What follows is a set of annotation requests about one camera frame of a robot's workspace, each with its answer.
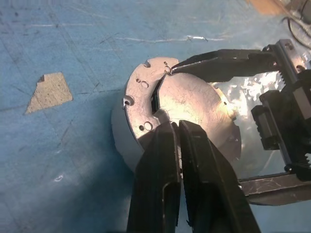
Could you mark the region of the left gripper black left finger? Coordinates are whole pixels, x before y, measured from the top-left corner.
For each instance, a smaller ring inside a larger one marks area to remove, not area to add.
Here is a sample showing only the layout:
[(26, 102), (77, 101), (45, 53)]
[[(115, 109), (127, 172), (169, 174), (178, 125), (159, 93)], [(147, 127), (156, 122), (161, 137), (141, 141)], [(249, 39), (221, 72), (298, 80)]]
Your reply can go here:
[(128, 233), (173, 233), (178, 225), (181, 175), (174, 125), (159, 125), (134, 175)]

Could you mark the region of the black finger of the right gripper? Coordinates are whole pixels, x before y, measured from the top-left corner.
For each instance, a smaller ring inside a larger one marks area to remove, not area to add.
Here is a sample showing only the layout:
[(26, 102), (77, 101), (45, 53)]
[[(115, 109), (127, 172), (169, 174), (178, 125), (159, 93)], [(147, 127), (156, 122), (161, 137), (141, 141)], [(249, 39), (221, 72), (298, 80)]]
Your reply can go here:
[(295, 174), (279, 173), (240, 179), (239, 186), (250, 204), (281, 206), (311, 199), (311, 182)]
[(171, 68), (170, 74), (187, 73), (205, 82), (228, 82), (278, 71), (277, 56), (269, 51), (222, 49), (192, 56)]

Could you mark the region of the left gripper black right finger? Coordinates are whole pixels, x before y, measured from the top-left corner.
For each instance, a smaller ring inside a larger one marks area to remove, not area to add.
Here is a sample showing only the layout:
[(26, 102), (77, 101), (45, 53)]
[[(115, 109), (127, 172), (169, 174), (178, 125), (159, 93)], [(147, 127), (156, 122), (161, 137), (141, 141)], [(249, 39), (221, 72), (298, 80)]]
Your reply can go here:
[(179, 122), (188, 224), (194, 233), (259, 233), (233, 167), (198, 124)]

